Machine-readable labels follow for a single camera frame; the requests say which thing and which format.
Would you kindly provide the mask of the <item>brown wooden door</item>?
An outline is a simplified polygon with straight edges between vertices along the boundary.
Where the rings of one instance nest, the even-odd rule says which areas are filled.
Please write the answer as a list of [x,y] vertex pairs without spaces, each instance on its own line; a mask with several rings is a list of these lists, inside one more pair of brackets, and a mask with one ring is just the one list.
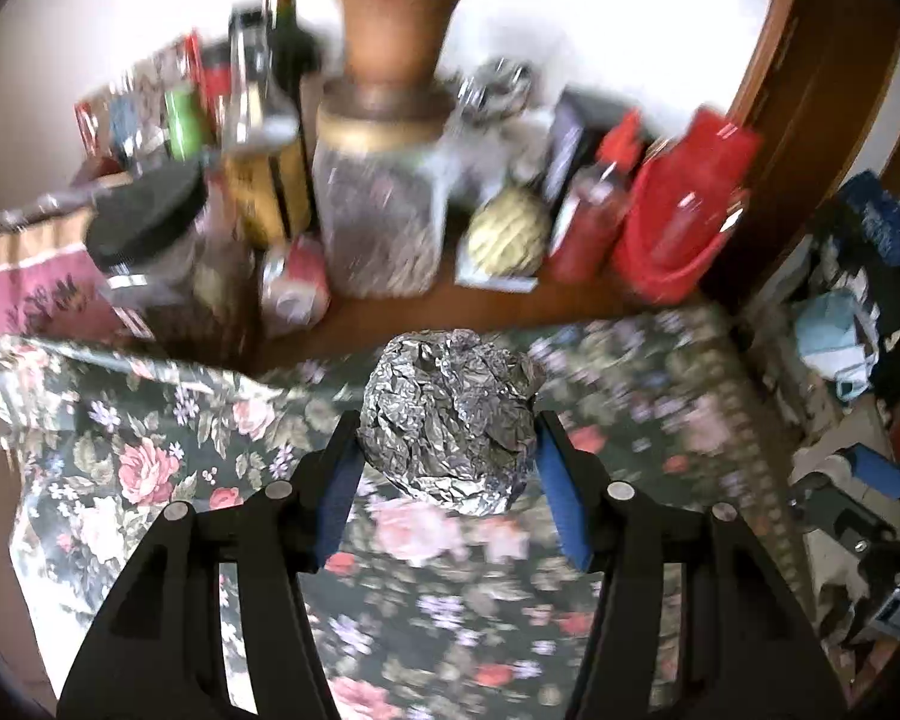
[[900,0],[772,0],[735,103],[763,149],[706,298],[740,312],[790,254],[862,148],[899,53]]

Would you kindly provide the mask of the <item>green cap bottle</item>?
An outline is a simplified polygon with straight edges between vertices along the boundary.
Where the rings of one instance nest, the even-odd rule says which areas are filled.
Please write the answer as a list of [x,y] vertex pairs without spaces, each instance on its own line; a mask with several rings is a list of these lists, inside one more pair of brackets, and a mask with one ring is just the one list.
[[198,154],[206,144],[206,124],[198,91],[193,85],[169,89],[164,96],[169,129],[170,154],[186,161]]

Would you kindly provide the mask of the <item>snack packet red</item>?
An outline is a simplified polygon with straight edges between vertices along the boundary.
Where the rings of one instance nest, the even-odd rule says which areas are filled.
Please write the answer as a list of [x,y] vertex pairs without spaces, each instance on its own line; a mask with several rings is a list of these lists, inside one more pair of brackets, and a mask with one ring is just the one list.
[[129,166],[167,149],[165,96],[196,83],[200,47],[196,32],[185,34],[80,98],[73,110],[87,158],[109,156]]

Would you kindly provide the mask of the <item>dark wine bottle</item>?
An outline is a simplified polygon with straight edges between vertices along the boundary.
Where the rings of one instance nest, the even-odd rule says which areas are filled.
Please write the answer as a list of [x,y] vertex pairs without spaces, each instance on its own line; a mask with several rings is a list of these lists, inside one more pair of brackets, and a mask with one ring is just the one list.
[[295,0],[265,0],[272,75],[294,104],[301,104],[302,82],[322,70],[317,37],[299,25]]

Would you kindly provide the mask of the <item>wooden table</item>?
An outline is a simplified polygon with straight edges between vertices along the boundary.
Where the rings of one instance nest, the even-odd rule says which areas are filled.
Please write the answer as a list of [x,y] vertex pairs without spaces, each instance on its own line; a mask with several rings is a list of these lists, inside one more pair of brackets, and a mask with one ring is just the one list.
[[375,348],[418,330],[471,328],[476,332],[616,319],[642,310],[613,275],[580,284],[541,278],[530,293],[466,288],[453,281],[455,265],[443,262],[436,284],[415,298],[356,299],[334,294],[315,327],[261,341],[245,371],[255,376],[309,359],[329,359]]

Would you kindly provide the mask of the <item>floral green tablecloth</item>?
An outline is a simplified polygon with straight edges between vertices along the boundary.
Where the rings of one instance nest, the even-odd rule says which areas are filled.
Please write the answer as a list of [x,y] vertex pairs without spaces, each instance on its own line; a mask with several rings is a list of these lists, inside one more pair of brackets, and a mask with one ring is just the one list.
[[[800,598],[806,553],[784,511],[790,445],[710,307],[509,330],[543,369],[539,405],[575,447],[663,504],[740,509]],[[361,403],[374,353],[251,380],[88,344],[0,341],[0,447],[22,494],[9,553],[41,660],[61,686],[119,571],[165,505],[240,504],[287,478]],[[556,718],[598,580],[576,571],[536,486],[460,517],[377,472],[340,550],[302,582],[347,718]]]

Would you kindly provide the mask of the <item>yellow label glass bottle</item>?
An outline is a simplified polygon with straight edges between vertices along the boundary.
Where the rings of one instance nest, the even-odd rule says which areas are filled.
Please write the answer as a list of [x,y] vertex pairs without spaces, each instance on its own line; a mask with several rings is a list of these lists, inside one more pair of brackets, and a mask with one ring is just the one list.
[[304,234],[313,221],[301,119],[272,76],[260,7],[233,10],[229,47],[224,177],[245,236],[255,249],[268,249]]

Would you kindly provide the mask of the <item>red thermos jug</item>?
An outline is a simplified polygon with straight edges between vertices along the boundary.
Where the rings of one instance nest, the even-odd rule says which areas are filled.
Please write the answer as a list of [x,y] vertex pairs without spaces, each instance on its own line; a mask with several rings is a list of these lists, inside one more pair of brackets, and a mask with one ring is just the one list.
[[611,268],[647,304],[678,304],[728,242],[763,138],[708,107],[640,166]]

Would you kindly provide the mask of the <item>brown clay pot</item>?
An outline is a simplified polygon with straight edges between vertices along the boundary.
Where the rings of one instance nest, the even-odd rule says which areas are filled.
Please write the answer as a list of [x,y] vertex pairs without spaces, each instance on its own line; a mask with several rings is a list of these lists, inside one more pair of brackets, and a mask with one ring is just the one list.
[[338,0],[344,75],[361,85],[420,88],[432,82],[460,0]]

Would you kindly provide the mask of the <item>red sauce bottle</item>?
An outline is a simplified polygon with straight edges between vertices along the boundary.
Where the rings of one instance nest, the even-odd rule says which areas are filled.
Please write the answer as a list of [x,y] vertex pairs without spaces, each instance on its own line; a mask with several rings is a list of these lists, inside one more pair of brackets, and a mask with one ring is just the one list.
[[554,223],[549,275],[566,284],[600,275],[631,208],[631,176],[644,154],[640,112],[631,109],[571,180]]

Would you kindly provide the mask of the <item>aluminium foil ball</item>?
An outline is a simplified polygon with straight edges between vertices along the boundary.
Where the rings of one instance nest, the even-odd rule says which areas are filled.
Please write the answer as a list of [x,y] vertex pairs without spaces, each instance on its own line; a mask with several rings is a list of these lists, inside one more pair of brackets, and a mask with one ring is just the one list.
[[398,335],[364,387],[365,460],[414,499],[467,517],[504,514],[536,454],[545,380],[526,353],[473,330]]

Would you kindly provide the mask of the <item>clothes pile on rack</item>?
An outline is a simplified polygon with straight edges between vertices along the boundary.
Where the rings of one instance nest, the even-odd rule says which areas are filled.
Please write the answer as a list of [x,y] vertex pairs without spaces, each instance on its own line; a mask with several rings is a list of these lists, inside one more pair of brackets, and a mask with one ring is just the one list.
[[900,201],[859,172],[827,200],[809,243],[809,275],[793,306],[803,366],[844,403],[870,392],[900,404]]

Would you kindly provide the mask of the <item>small red can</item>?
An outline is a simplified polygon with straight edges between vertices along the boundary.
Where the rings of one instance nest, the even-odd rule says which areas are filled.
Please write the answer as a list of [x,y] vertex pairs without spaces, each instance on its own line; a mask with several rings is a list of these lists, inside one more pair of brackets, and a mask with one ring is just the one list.
[[310,234],[273,245],[260,268],[260,314],[268,338],[307,330],[331,301],[322,244]]

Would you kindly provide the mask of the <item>clear jar with gold lid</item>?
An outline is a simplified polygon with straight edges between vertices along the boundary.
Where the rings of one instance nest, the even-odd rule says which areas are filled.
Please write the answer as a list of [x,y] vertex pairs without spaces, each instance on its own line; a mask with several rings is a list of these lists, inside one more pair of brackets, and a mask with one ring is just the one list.
[[312,176],[334,291],[385,299],[432,288],[447,218],[442,137],[452,109],[436,83],[325,83]]

